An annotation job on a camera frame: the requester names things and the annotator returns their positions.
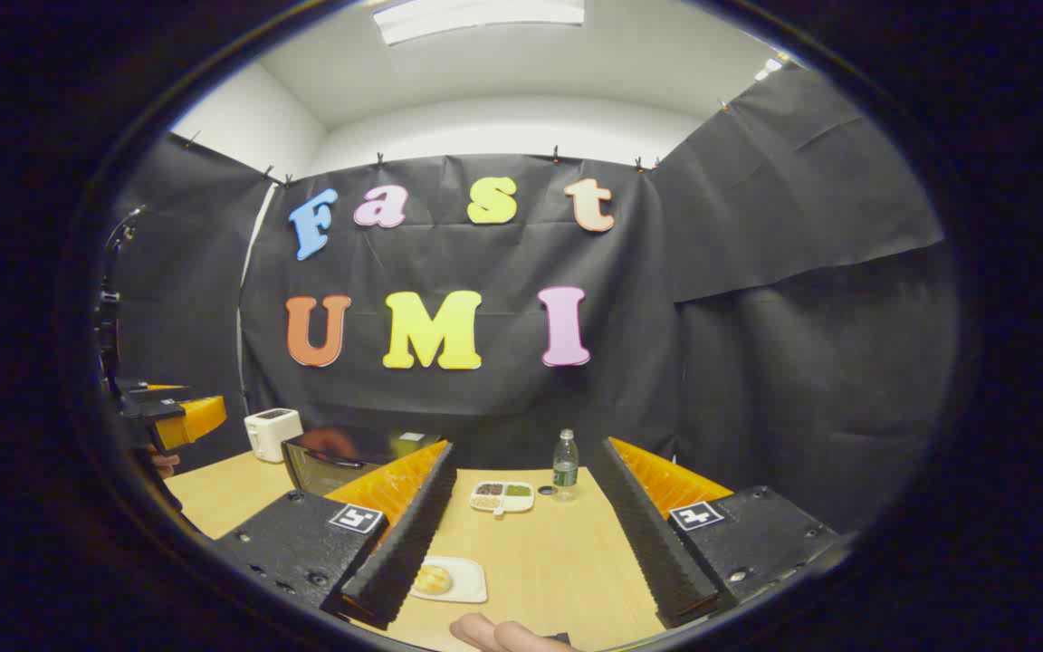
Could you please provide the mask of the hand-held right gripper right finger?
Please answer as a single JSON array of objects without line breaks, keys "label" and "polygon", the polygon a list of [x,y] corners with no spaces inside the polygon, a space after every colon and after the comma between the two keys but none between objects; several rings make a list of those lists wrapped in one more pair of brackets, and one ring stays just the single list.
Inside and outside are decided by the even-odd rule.
[{"label": "hand-held right gripper right finger", "polygon": [[729,491],[614,437],[590,448],[590,472],[668,628],[777,590],[839,541],[773,488]]}]

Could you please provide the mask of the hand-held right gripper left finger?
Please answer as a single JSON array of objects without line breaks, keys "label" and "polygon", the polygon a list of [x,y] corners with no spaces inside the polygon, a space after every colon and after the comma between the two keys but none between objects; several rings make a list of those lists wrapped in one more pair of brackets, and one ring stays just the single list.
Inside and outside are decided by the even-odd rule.
[{"label": "hand-held right gripper left finger", "polygon": [[326,496],[278,496],[215,548],[294,606],[387,628],[423,564],[455,480],[453,446],[435,442]]}]

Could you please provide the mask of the black electric oven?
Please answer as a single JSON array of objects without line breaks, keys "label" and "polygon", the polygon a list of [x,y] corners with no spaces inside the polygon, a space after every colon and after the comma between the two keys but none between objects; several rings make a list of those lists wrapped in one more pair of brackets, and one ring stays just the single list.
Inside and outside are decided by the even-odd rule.
[{"label": "black electric oven", "polygon": [[282,455],[295,490],[325,496],[439,441],[436,434],[330,426],[285,441]]}]

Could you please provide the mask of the white rectangular plate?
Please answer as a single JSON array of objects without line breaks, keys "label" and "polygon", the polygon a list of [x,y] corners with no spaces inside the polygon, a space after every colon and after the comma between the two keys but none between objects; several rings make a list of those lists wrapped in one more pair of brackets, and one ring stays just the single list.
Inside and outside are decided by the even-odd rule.
[{"label": "white rectangular plate", "polygon": [[440,597],[427,597],[411,589],[411,597],[426,601],[440,601],[464,604],[482,604],[488,601],[488,585],[484,570],[476,561],[447,556],[426,556],[423,564],[446,566],[453,577],[453,587]]}]

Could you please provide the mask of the white toaster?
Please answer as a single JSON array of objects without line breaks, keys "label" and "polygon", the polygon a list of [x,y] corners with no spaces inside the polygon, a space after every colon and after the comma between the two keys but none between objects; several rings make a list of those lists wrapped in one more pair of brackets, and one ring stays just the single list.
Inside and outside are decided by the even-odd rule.
[{"label": "white toaster", "polygon": [[254,457],[270,464],[284,462],[284,443],[304,434],[301,414],[282,407],[249,414],[244,428]]}]

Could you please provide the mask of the clear water bottle green label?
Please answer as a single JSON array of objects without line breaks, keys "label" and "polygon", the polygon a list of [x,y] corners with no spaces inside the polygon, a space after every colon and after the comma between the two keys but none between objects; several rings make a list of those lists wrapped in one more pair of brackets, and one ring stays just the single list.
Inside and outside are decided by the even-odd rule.
[{"label": "clear water bottle green label", "polygon": [[562,429],[553,453],[554,498],[571,501],[576,496],[579,474],[579,450],[571,429]]}]

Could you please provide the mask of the white divided snack tray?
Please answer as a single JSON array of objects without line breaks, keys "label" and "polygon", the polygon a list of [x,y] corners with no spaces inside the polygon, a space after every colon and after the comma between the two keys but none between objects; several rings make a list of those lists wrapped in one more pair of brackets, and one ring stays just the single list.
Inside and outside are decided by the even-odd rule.
[{"label": "white divided snack tray", "polygon": [[487,480],[476,484],[468,504],[476,511],[495,516],[526,513],[534,506],[535,494],[537,492],[529,483]]}]

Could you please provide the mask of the black backdrop cloth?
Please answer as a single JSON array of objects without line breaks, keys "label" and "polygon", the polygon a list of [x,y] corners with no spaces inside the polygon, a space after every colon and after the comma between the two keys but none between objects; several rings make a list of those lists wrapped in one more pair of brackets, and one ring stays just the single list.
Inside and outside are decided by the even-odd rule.
[{"label": "black backdrop cloth", "polygon": [[615,436],[868,527],[943,430],[951,249],[886,135],[791,63],[649,172],[530,154],[273,188],[166,136],[113,204],[120,375],[227,401],[189,467],[292,408],[361,458],[434,435],[489,469]]}]

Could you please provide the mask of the long ceiling light panel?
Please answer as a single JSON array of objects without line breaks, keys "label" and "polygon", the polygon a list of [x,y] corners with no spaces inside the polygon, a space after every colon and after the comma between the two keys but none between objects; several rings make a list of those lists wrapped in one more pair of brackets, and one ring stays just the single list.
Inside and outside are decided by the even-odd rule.
[{"label": "long ceiling light panel", "polygon": [[395,45],[477,26],[580,26],[585,22],[585,0],[406,0],[372,17],[382,40]]}]

